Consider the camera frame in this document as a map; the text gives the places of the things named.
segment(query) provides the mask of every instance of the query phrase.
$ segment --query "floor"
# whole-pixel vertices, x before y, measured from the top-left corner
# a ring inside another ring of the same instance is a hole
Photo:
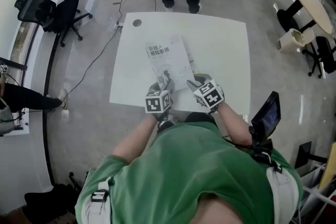
[[[70,94],[68,109],[48,114],[48,146],[56,182],[66,181],[70,171],[83,181],[85,172],[99,165],[144,116],[143,108],[109,103],[120,34],[109,40],[119,17],[113,17],[118,10],[113,3],[119,1],[80,0],[80,9],[86,8],[93,14],[93,19],[85,19],[79,28],[83,41],[70,33],[65,48],[56,51],[49,86],[51,96],[57,96],[63,87],[72,89],[109,42],[83,82]],[[316,73],[309,77],[310,59],[301,53],[282,54],[277,50],[276,41],[284,31],[277,21],[276,9],[286,9],[293,1],[201,0],[202,14],[246,23],[251,65],[249,118],[253,118],[272,91],[280,94],[282,119],[272,139],[275,148],[291,164],[298,146],[308,141],[313,141],[313,152],[328,156],[330,143],[335,139],[336,91],[335,73],[325,74],[322,79]],[[322,1],[330,17],[336,18],[329,2]],[[188,12],[185,0],[175,2],[176,12]],[[120,21],[127,12],[152,12],[154,5],[154,0],[127,0],[121,8]],[[156,10],[164,11],[161,0],[156,0]],[[311,20],[304,9],[295,17],[301,26]],[[323,35],[318,26],[314,26],[314,31]]]

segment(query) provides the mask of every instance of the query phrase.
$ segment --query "table leg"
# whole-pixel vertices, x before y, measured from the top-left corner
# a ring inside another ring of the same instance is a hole
[[[293,18],[293,16],[300,9],[302,9],[301,2],[299,0],[295,0],[295,2],[291,4],[289,8],[287,8],[287,10],[283,9],[278,10],[277,12],[278,20],[286,32],[291,28],[299,30],[299,26],[295,21],[295,19]]]
[[[312,27],[316,24],[314,20],[311,20],[309,23],[307,23],[305,26],[303,26],[299,31],[303,33],[307,28]]]

